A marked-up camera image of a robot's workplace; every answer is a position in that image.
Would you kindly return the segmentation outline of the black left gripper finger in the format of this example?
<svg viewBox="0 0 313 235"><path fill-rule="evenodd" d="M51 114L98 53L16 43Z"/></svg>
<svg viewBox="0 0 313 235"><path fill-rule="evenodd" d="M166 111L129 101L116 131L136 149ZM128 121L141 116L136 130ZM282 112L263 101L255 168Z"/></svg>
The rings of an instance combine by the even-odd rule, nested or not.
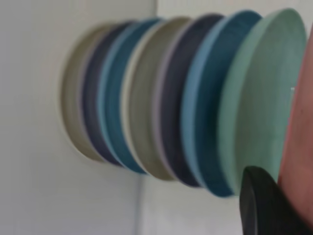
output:
<svg viewBox="0 0 313 235"><path fill-rule="evenodd" d="M311 235L271 175L257 166L243 170L240 216L244 235Z"/></svg>

